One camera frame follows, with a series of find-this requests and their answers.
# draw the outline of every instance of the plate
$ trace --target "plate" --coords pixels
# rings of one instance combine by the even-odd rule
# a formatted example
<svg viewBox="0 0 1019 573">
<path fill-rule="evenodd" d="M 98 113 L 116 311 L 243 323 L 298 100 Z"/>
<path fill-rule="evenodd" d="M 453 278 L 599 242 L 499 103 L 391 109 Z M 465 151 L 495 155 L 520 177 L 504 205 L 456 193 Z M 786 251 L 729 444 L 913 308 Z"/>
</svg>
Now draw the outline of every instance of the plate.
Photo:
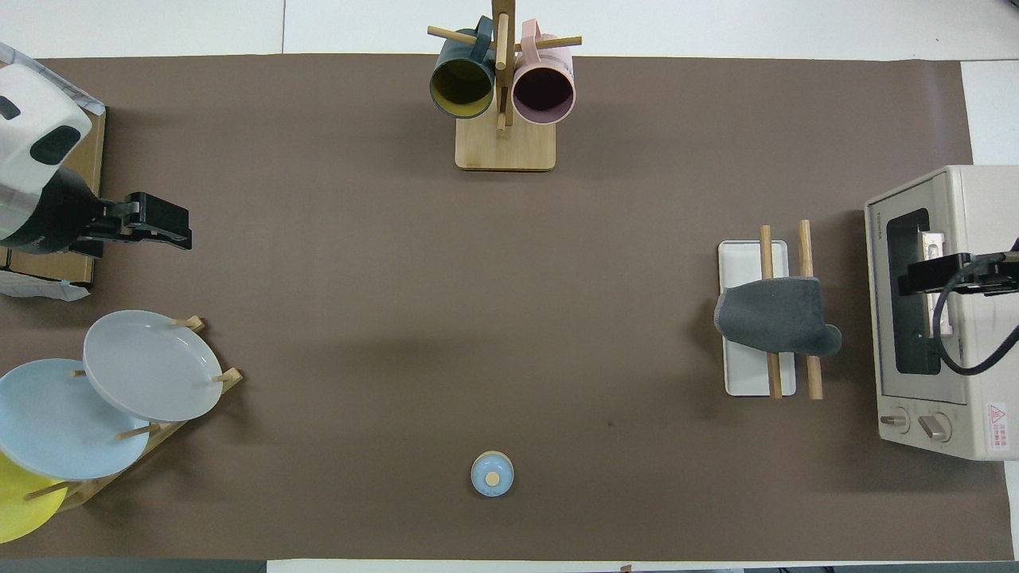
<svg viewBox="0 0 1019 573">
<path fill-rule="evenodd" d="M 771 242 L 775 278 L 789 276 L 789 247 L 785 241 Z M 718 284 L 721 290 L 761 279 L 760 241 L 723 241 L 718 245 Z M 726 337 L 721 338 L 726 370 L 726 392 L 730 396 L 770 396 L 767 381 L 767 354 Z M 782 395 L 796 394 L 796 366 L 793 354 L 779 353 Z"/>
<path fill-rule="evenodd" d="M 0 519 L 0 543 L 32 533 L 57 513 L 67 489 L 58 489 L 31 502 L 23 499 L 26 493 L 49 487 L 57 481 L 26 471 L 0 454 L 0 515 L 3 516 Z"/>
<path fill-rule="evenodd" d="M 223 393 L 223 371 L 209 345 L 186 326 L 144 310 L 100 318 L 85 335 L 85 371 L 103 398 L 150 422 L 205 414 Z"/>
<path fill-rule="evenodd" d="M 82 362 L 52 358 L 0 378 L 0 451 L 25 470 L 81 481 L 117 473 L 145 450 L 148 434 L 116 435 L 146 425 L 106 403 L 83 377 Z"/>
</svg>

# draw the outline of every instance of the gray oven mitt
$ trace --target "gray oven mitt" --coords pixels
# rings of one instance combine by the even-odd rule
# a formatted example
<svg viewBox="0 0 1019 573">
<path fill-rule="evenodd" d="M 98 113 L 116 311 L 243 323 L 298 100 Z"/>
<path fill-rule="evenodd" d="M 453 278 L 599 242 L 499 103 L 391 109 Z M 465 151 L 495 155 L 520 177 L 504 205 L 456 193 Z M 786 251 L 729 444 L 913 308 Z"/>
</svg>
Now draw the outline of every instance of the gray oven mitt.
<svg viewBox="0 0 1019 573">
<path fill-rule="evenodd" d="M 821 285 L 812 276 L 726 289 L 714 308 L 714 327 L 734 343 L 764 352 L 832 356 L 842 348 L 842 332 L 824 324 Z"/>
</svg>

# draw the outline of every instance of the wooden mug rack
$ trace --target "wooden mug rack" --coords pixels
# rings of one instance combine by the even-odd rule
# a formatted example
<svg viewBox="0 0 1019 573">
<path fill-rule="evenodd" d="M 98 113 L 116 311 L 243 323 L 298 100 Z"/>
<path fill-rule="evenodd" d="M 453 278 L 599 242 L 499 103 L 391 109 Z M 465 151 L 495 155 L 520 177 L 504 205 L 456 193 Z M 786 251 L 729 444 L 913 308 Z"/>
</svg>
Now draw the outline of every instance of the wooden mug rack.
<svg viewBox="0 0 1019 573">
<path fill-rule="evenodd" d="M 471 119 L 457 119 L 457 166 L 479 171 L 548 171 L 555 166 L 555 125 L 539 125 L 530 121 L 514 123 L 509 89 L 513 86 L 517 52 L 516 0 L 492 0 L 492 21 L 495 22 L 495 86 L 492 105 Z M 475 38 L 433 25 L 428 34 L 474 44 Z M 537 43 L 538 49 L 580 46 L 580 36 L 556 38 Z"/>
</svg>

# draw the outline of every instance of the wooden peg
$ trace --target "wooden peg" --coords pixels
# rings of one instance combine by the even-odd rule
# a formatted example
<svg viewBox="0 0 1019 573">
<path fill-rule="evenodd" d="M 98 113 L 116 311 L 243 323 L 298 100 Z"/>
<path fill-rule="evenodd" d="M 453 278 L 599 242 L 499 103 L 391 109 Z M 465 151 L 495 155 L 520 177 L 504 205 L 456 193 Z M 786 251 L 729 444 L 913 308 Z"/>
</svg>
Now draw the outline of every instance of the wooden peg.
<svg viewBox="0 0 1019 573">
<path fill-rule="evenodd" d="M 800 274 L 814 275 L 814 255 L 810 245 L 810 221 L 800 220 Z M 821 359 L 817 356 L 807 357 L 807 389 L 810 400 L 823 400 L 824 389 L 821 386 Z"/>
<path fill-rule="evenodd" d="M 140 428 L 132 429 L 130 431 L 122 431 L 117 434 L 117 440 L 127 439 L 128 437 L 135 437 L 136 435 L 142 435 L 143 433 L 152 433 L 158 431 L 162 426 L 153 422 L 147 426 L 142 426 Z"/>
<path fill-rule="evenodd" d="M 506 30 L 505 34 L 501 34 L 497 40 L 502 42 L 505 46 L 503 53 L 506 66 L 502 69 L 495 70 L 495 104 L 498 106 L 495 109 L 499 112 L 505 113 L 505 125 L 502 125 L 501 119 L 496 117 L 495 128 L 496 132 L 505 131 L 513 126 L 513 105 L 511 105 L 507 100 L 509 98 L 509 88 L 513 86 L 513 74 L 514 74 L 514 63 L 516 62 L 516 56 L 514 54 L 507 53 L 515 44 L 517 44 L 517 1 L 516 0 L 492 0 L 492 19 L 498 21 L 502 14 L 505 14 L 506 19 Z"/>
<path fill-rule="evenodd" d="M 202 321 L 198 315 L 192 316 L 189 319 L 174 318 L 170 320 L 171 326 L 186 326 L 192 329 L 193 332 L 201 332 L 205 328 L 205 322 Z"/>
<path fill-rule="evenodd" d="M 505 69 L 509 57 L 509 46 L 506 40 L 509 35 L 509 14 L 499 14 L 498 32 L 495 33 L 495 69 Z"/>
<path fill-rule="evenodd" d="M 538 40 L 534 43 L 534 47 L 539 50 L 547 50 L 548 48 L 569 48 L 570 46 L 581 46 L 583 44 L 583 36 L 568 36 L 566 38 L 552 38 L 551 40 Z M 520 44 L 516 44 L 514 51 L 523 52 L 524 48 Z"/>
<path fill-rule="evenodd" d="M 444 28 L 439 28 L 437 25 L 429 25 L 428 35 L 435 36 L 438 38 L 445 38 L 446 40 L 455 40 L 457 42 L 470 44 L 472 46 L 477 41 L 477 38 L 475 38 L 474 36 L 468 36 L 467 34 L 453 32 L 451 30 L 446 30 Z"/>
<path fill-rule="evenodd" d="M 232 386 L 233 384 L 239 382 L 243 379 L 245 379 L 245 376 L 244 374 L 240 373 L 240 370 L 237 370 L 236 368 L 230 368 L 229 370 L 223 372 L 218 376 L 213 376 L 212 381 L 223 382 L 224 384 L 230 384 Z"/>
<path fill-rule="evenodd" d="M 774 278 L 774 265 L 771 261 L 771 225 L 761 225 L 761 278 Z M 782 367 L 779 355 L 767 353 L 767 383 L 770 396 L 774 400 L 782 399 Z"/>
<path fill-rule="evenodd" d="M 443 38 L 445 40 L 454 40 L 457 42 L 462 42 L 464 44 L 470 44 L 472 46 L 474 45 L 474 43 L 476 41 L 476 38 L 474 36 L 470 36 L 470 35 L 462 33 L 462 32 L 453 32 L 451 30 L 446 30 L 444 28 L 439 28 L 437 25 L 429 25 L 428 27 L 428 35 L 429 36 L 435 36 L 436 38 Z M 583 36 L 567 36 L 566 38 L 553 38 L 551 40 L 538 40 L 537 42 L 535 42 L 535 47 L 538 48 L 539 50 L 546 50 L 548 48 L 569 48 L 571 46 L 582 46 L 583 44 L 584 44 L 584 37 Z M 496 54 L 499 53 L 499 51 L 498 51 L 498 49 L 499 49 L 499 43 L 497 41 L 496 42 L 492 42 L 491 44 L 488 45 L 488 47 L 491 50 L 495 50 Z M 520 44 L 514 44 L 513 51 L 514 52 L 523 52 L 524 48 Z M 504 67 L 498 67 L 498 61 L 497 60 L 496 60 L 495 67 L 496 67 L 496 69 L 505 69 Z"/>
<path fill-rule="evenodd" d="M 21 497 L 21 499 L 24 500 L 25 502 L 31 502 L 37 498 L 42 498 L 43 496 L 46 496 L 48 493 L 59 491 L 61 489 L 64 489 L 65 487 L 70 487 L 73 483 L 74 483 L 73 481 L 58 481 L 57 483 L 54 483 L 49 487 L 43 487 L 42 489 L 36 489 L 31 493 L 25 493 L 23 497 Z"/>
</svg>

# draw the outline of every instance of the toaster oven knob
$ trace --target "toaster oven knob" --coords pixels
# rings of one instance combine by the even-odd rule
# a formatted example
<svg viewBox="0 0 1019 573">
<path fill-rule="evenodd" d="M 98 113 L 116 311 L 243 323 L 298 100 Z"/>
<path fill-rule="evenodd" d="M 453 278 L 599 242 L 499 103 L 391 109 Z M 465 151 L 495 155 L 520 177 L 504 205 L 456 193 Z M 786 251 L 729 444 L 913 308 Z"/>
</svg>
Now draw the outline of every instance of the toaster oven knob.
<svg viewBox="0 0 1019 573">
<path fill-rule="evenodd" d="M 903 408 L 896 408 L 895 413 L 890 416 L 881 416 L 878 421 L 886 426 L 892 426 L 899 430 L 899 433 L 909 431 L 909 414 Z"/>
<path fill-rule="evenodd" d="M 920 422 L 927 437 L 934 441 L 948 441 L 952 438 L 952 423 L 941 412 L 932 416 L 920 416 L 916 421 Z"/>
<path fill-rule="evenodd" d="M 904 426 L 909 422 L 906 421 L 905 416 L 881 416 L 881 423 L 887 426 Z"/>
</svg>

